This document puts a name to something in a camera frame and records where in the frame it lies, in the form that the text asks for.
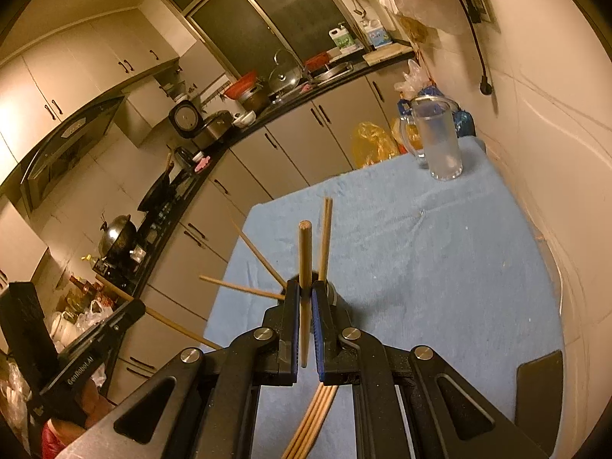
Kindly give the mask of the person left hand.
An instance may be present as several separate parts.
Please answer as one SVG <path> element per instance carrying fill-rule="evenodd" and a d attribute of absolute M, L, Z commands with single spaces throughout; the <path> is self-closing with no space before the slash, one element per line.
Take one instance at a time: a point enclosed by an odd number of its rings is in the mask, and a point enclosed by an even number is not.
<path fill-rule="evenodd" d="M 105 418 L 106 415 L 109 415 L 115 407 L 114 404 L 99 393 L 99 388 L 92 379 L 89 379 L 83 390 L 81 390 L 77 402 L 86 415 L 83 426 L 60 420 L 60 418 L 48 420 L 50 430 L 65 446 L 79 438 L 89 428 L 92 428 L 102 418 Z"/>

